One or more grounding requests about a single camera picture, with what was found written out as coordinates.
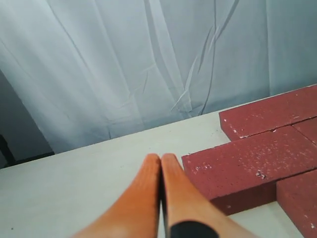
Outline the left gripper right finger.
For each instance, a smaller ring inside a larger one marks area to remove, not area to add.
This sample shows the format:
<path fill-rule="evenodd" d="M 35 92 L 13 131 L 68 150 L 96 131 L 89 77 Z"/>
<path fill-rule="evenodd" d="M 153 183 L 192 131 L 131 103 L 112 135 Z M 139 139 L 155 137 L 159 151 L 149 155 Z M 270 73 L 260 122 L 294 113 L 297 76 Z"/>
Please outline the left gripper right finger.
<path fill-rule="evenodd" d="M 212 205 L 190 182 L 176 156 L 161 158 L 168 238 L 256 238 Z"/>

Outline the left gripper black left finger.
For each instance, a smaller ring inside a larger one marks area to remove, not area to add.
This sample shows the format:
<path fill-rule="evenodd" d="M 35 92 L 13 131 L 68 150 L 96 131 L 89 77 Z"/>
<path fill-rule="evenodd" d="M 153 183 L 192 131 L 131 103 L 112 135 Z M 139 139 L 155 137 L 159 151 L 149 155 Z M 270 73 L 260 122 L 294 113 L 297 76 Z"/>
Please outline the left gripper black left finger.
<path fill-rule="evenodd" d="M 148 154 L 129 187 L 109 209 L 74 238 L 156 238 L 161 162 Z"/>

